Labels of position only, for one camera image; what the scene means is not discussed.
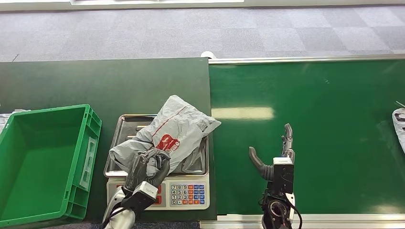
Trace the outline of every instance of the gray carpet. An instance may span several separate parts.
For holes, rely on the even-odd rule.
[[[0,61],[389,54],[404,37],[405,6],[0,13]]]

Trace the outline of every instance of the red logo on bag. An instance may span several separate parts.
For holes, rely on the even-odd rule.
[[[170,135],[164,135],[156,148],[169,152],[176,150],[179,146],[180,142],[177,139],[173,139]]]

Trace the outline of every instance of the scale keypad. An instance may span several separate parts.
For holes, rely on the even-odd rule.
[[[204,205],[206,199],[205,184],[171,184],[170,206]]]

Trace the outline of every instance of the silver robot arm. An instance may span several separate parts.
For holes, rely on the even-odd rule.
[[[158,186],[169,173],[170,157],[161,152],[154,155],[160,161],[160,170],[154,177],[146,177],[147,154],[134,158],[125,184],[116,189],[103,217],[103,229],[131,229],[136,214],[145,210],[156,200]]]

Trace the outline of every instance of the plastic bag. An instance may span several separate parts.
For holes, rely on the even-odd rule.
[[[180,97],[172,95],[150,125],[137,132],[133,139],[112,148],[109,155],[120,168],[128,171],[134,156],[155,147],[171,157],[171,173],[200,145],[202,138],[220,124],[221,122],[198,111]],[[156,161],[151,158],[147,176],[153,176],[157,171]]]
[[[396,109],[392,114],[392,118],[399,143],[405,152],[405,108]]]

